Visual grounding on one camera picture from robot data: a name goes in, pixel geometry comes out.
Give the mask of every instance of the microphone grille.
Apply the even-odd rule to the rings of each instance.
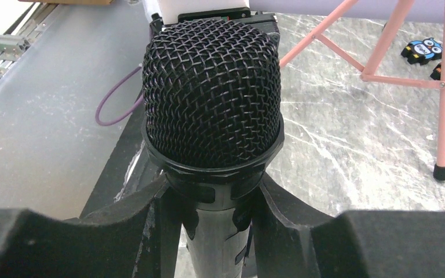
[[[153,38],[143,66],[147,135],[167,158],[231,167],[275,142],[280,68],[267,34],[234,21],[186,21]]]

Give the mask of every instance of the microphone body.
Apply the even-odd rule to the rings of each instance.
[[[187,21],[155,35],[143,64],[143,137],[184,197],[197,277],[241,277],[253,192],[284,141],[275,43],[242,23]]]

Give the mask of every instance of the black rubber foot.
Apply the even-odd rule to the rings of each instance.
[[[432,175],[438,181],[445,181],[445,167],[439,167],[437,164],[434,165],[434,172]]]

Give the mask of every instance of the microphone handle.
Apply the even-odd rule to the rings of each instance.
[[[185,197],[181,213],[198,278],[240,278],[251,223],[254,188],[263,172],[224,184],[186,182],[167,175]]]

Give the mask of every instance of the gray table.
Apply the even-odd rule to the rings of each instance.
[[[139,4],[58,9],[0,81],[0,207],[65,219],[83,209],[126,123],[98,126],[96,107],[142,62],[149,32]],[[140,87],[128,81],[102,118],[127,110]]]

